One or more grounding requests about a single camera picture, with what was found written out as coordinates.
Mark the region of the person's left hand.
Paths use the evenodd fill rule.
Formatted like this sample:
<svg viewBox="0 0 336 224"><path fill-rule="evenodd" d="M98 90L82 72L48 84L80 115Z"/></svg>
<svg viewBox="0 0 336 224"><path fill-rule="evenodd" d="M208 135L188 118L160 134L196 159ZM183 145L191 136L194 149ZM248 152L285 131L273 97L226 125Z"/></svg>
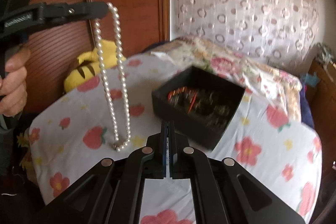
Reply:
<svg viewBox="0 0 336 224"><path fill-rule="evenodd" d="M7 76L1 80L1 114L14 117L19 114L27 102L26 62L30 58L30 50L21 48L11 56L5 65Z"/></svg>

